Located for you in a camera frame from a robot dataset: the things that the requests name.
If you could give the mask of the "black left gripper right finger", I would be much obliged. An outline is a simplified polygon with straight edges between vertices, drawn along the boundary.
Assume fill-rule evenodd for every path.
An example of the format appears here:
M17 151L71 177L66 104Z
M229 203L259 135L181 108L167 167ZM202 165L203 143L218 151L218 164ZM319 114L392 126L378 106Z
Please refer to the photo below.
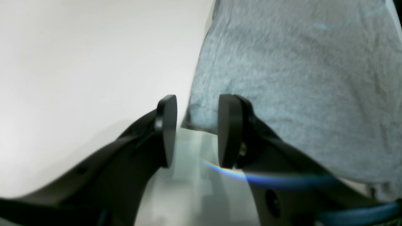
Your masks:
M222 94L218 158L244 173L262 226L400 226L401 200L378 202L336 178L262 122L246 98Z

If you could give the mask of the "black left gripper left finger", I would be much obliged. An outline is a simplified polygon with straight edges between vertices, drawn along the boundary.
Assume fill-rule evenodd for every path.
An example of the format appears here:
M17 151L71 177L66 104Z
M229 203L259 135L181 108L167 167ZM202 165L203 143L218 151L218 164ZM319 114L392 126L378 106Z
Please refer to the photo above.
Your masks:
M133 226L149 180L172 164L176 127L177 98L167 95L62 176L1 199L1 218L20 226Z

